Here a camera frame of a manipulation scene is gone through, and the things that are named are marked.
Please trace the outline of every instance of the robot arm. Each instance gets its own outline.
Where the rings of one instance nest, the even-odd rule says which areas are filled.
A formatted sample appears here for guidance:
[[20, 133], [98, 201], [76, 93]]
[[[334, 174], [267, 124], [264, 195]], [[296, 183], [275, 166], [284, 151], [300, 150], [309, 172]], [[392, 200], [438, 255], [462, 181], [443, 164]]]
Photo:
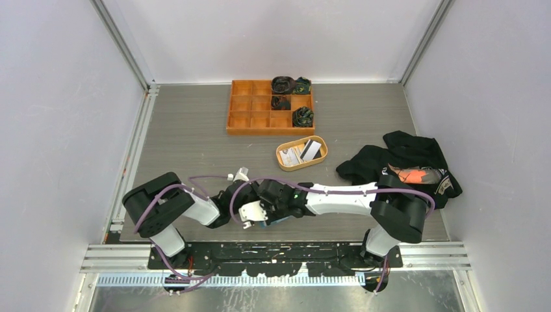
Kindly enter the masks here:
[[135, 224], [146, 207], [156, 200], [162, 190], [175, 185], [164, 193], [141, 223], [138, 233], [151, 239], [178, 266], [187, 260], [186, 242], [172, 222], [181, 215], [187, 216], [208, 228], [217, 228], [231, 218], [230, 201], [235, 197], [244, 228], [259, 222], [269, 226], [290, 216], [316, 216], [325, 213], [352, 213], [373, 217], [378, 226], [368, 230], [363, 240], [362, 256], [376, 262], [399, 242], [421, 241], [427, 203], [412, 194], [395, 191], [368, 194], [380, 189], [411, 189], [391, 175], [378, 183], [350, 187], [328, 187], [313, 183], [300, 183], [301, 188], [265, 179], [260, 184], [248, 183], [246, 170], [236, 175], [233, 184], [217, 196], [204, 198], [191, 188], [181, 184], [175, 173], [169, 172], [135, 188], [123, 198], [123, 204]]

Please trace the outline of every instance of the compartment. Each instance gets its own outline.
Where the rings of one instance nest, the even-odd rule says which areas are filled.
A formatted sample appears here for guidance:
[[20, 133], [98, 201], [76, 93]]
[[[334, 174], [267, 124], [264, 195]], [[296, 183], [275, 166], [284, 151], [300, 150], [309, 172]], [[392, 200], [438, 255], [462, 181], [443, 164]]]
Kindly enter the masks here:
[[312, 109], [312, 96], [310, 94], [306, 96], [291, 95], [291, 111], [294, 112], [303, 106]]
[[273, 110], [270, 112], [271, 128], [292, 128], [292, 112], [290, 110]]
[[253, 81], [253, 95], [269, 96], [272, 94], [272, 81], [255, 80]]
[[[310, 140], [310, 139], [312, 139], [314, 141], [317, 141], [317, 142], [322, 144], [322, 146], [320, 148], [320, 153], [322, 154], [322, 156], [320, 158], [313, 159], [311, 161], [307, 161], [307, 162], [303, 162], [301, 164], [297, 164], [296, 166], [291, 166], [291, 167], [285, 166], [283, 164], [283, 162], [281, 161], [281, 156], [279, 155], [279, 151], [285, 150], [287, 148], [291, 148], [293, 146], [303, 145], [306, 142], [308, 142], [308, 140]], [[275, 150], [276, 150], [275, 151], [275, 157], [277, 158], [277, 163], [279, 164], [279, 167], [284, 171], [295, 171], [295, 170], [298, 170], [300, 168], [312, 166], [313, 164], [319, 164], [320, 162], [324, 161], [326, 156], [327, 156], [327, 144], [326, 144], [326, 142], [324, 141], [323, 138], [321, 138], [317, 135], [312, 135], [312, 136], [308, 136], [306, 138], [301, 138], [301, 139], [296, 140], [296, 141], [284, 143], [284, 144], [278, 146]]]
[[269, 111], [272, 96], [253, 96], [251, 111]]
[[251, 124], [251, 112], [229, 112], [227, 126], [231, 128], [248, 128]]
[[270, 112], [251, 112], [251, 128], [269, 128]]
[[252, 93], [253, 93], [253, 81], [234, 80], [231, 83], [231, 95], [233, 96], [249, 96]]
[[251, 96], [232, 96], [229, 103], [231, 111], [250, 111]]

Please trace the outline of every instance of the crumpled black garment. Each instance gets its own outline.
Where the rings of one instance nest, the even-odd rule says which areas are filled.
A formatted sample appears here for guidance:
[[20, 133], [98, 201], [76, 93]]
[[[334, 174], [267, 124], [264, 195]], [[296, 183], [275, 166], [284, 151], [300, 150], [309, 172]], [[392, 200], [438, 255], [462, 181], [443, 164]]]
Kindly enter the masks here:
[[389, 165], [399, 168], [433, 168], [442, 174], [436, 184], [409, 184], [416, 190], [429, 194], [436, 209], [444, 208], [448, 198], [458, 197], [463, 190], [448, 169], [444, 154], [434, 138], [413, 136], [402, 131], [387, 133], [383, 140], [388, 148], [366, 145], [360, 152], [337, 167], [337, 173], [352, 185], [379, 181], [385, 174], [397, 176]]

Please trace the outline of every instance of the orange compartment tray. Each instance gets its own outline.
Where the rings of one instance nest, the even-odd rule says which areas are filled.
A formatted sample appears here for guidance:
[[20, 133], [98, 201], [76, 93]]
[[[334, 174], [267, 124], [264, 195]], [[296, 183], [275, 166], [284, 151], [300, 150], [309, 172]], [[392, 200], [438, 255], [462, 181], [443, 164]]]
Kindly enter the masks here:
[[[285, 95], [291, 110], [272, 110], [271, 80], [234, 80], [231, 82], [226, 131], [229, 135], [313, 135], [316, 129], [314, 92]], [[292, 113], [300, 107], [314, 111], [312, 127], [293, 127]]]

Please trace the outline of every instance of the white wall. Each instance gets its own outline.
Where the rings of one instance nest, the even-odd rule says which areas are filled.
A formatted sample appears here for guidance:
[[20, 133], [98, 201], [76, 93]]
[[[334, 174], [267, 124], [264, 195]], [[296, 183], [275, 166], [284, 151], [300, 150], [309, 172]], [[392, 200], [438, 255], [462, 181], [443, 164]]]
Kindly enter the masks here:
[[107, 0], [158, 83], [399, 81], [440, 0]]
[[0, 4], [0, 311], [68, 311], [143, 90], [87, 0]]
[[548, 1], [456, 1], [407, 85], [463, 187], [444, 212], [487, 311], [551, 304]]

